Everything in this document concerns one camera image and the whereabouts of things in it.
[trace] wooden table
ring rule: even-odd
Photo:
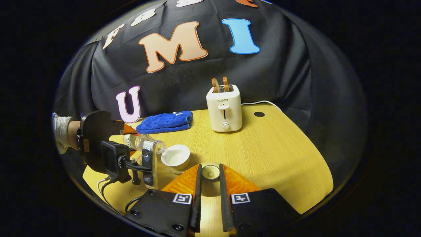
[[[257,117],[255,112],[265,114]],[[196,164],[222,163],[255,183],[261,189],[274,188],[300,214],[320,202],[333,190],[329,168],[312,142],[276,107],[268,104],[243,105],[242,128],[219,133],[210,127],[208,110],[193,111],[192,127],[179,132],[151,134],[167,147],[183,144],[190,148]],[[122,143],[123,136],[110,140]],[[178,175],[169,172],[158,157],[158,185],[163,188]],[[86,168],[83,178],[99,195],[96,184],[105,174]],[[104,191],[110,204],[124,213],[125,205],[145,193],[144,183],[114,183]],[[196,236],[228,236],[222,231],[219,180],[203,180],[200,233]]]

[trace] white cable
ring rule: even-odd
[[[272,103],[272,102],[270,102],[270,101],[267,101],[267,100],[262,100],[262,101],[253,102],[253,103],[243,103],[243,104],[241,104],[241,105],[254,105],[254,104],[263,103],[263,102],[269,103],[269,104],[271,104],[271,105],[273,105],[273,106],[277,107],[277,108],[278,108],[278,109],[282,112],[282,110],[281,110],[278,106],[276,106],[276,104],[274,104],[274,103]]]
[[[96,184],[97,187],[98,187],[98,192],[99,192],[100,195],[102,195],[102,194],[101,194],[101,190],[99,189],[99,184],[102,183],[102,182],[108,181],[110,179],[111,179],[110,177],[107,177],[105,179],[102,179],[102,180],[98,181],[98,183]]]

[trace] white teacup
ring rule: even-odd
[[[164,165],[176,170],[182,170],[190,163],[190,149],[185,145],[173,145],[161,155]]]

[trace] blue towel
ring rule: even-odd
[[[136,127],[136,131],[141,134],[176,132],[189,129],[192,121],[193,113],[191,111],[163,113],[145,118]]]

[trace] toaster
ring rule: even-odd
[[[235,85],[228,85],[228,92],[219,88],[220,93],[211,88],[206,95],[210,126],[215,132],[237,131],[242,126],[240,91]]]

